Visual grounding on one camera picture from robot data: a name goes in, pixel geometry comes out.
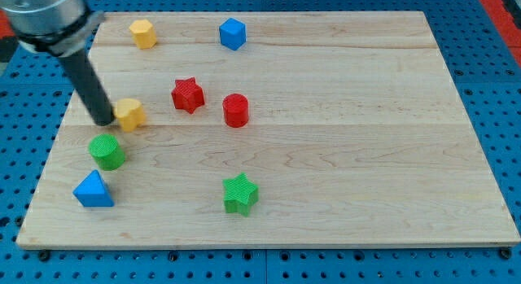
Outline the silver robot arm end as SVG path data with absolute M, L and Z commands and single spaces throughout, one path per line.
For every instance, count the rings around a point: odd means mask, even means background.
M 1 9 L 23 48 L 60 58 L 83 49 L 104 21 L 85 0 L 1 0 Z

